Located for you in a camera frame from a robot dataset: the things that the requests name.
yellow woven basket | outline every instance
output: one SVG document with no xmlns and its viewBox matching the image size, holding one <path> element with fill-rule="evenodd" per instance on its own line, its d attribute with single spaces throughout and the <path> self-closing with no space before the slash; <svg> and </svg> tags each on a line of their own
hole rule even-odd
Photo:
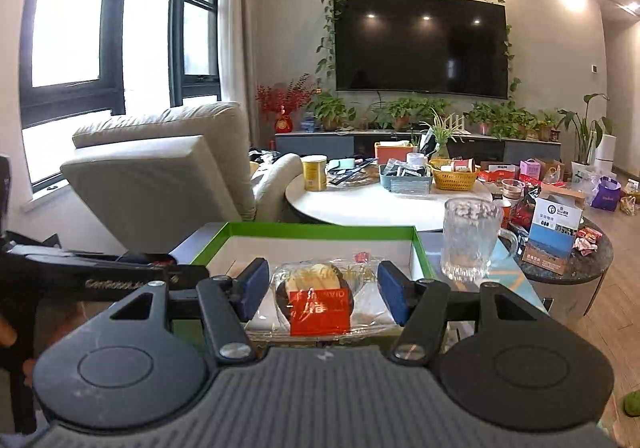
<svg viewBox="0 0 640 448">
<path fill-rule="evenodd" d="M 437 170 L 437 168 L 448 162 L 450 162 L 450 159 L 431 159 L 429 161 L 429 164 L 434 167 L 431 171 L 433 172 L 436 188 L 456 192 L 468 192 L 471 190 L 476 183 L 476 179 L 478 179 L 480 167 L 476 166 L 475 172 L 443 172 Z"/>
</svg>

red vase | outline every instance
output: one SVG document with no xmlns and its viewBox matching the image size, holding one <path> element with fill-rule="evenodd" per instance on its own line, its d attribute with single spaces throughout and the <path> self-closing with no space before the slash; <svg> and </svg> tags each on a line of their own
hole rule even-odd
<svg viewBox="0 0 640 448">
<path fill-rule="evenodd" d="M 286 134 L 293 130 L 293 122 L 287 114 L 281 114 L 275 124 L 276 134 Z"/>
</svg>

round white table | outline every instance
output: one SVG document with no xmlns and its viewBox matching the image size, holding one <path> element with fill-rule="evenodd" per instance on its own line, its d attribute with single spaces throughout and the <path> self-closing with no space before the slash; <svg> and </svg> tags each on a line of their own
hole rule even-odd
<svg viewBox="0 0 640 448">
<path fill-rule="evenodd" d="M 419 232 L 442 229 L 444 203 L 453 197 L 478 197 L 492 200 L 491 192 L 476 181 L 468 192 L 438 190 L 422 198 L 393 194 L 380 183 L 357 187 L 328 185 L 324 192 L 307 192 L 302 175 L 285 192 L 289 204 L 300 214 L 316 221 L 341 226 L 415 226 Z"/>
</svg>

beige wall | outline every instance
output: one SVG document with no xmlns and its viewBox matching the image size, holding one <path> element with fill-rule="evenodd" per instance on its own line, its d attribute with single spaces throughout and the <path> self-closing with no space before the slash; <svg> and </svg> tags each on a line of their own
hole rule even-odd
<svg viewBox="0 0 640 448">
<path fill-rule="evenodd" d="M 32 197 L 18 97 L 23 3 L 24 0 L 0 0 L 0 154 L 8 155 L 12 163 L 9 228 L 38 239 L 58 233 L 68 248 L 121 253 L 124 248 L 70 189 L 28 213 L 20 209 Z"/>
<path fill-rule="evenodd" d="M 324 36 L 320 0 L 259 1 L 258 81 L 273 84 L 314 72 L 316 47 Z M 560 0 L 506 1 L 508 23 L 513 25 L 514 72 L 523 80 L 517 92 L 520 104 L 530 110 L 582 110 L 584 94 L 606 92 L 602 17 L 595 0 L 587 0 L 579 12 Z M 592 64 L 598 74 L 591 72 Z M 359 107 L 374 101 L 364 94 L 359 98 Z M 594 117 L 605 110 L 604 102 L 594 103 Z M 572 148 L 563 149 L 563 157 L 570 159 Z"/>
<path fill-rule="evenodd" d="M 616 139 L 614 164 L 640 174 L 640 22 L 607 22 L 607 116 Z"/>
</svg>

window sill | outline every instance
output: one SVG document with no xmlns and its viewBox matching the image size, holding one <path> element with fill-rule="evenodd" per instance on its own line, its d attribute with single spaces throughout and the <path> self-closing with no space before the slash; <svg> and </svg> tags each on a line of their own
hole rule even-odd
<svg viewBox="0 0 640 448">
<path fill-rule="evenodd" d="M 43 204 L 48 204 L 53 199 L 58 197 L 60 194 L 68 192 L 71 188 L 69 187 L 69 181 L 63 179 L 59 183 L 56 183 L 53 190 L 45 188 L 44 190 L 40 190 L 33 194 L 33 197 L 30 201 L 25 202 L 20 209 L 23 213 L 28 213 Z"/>
</svg>

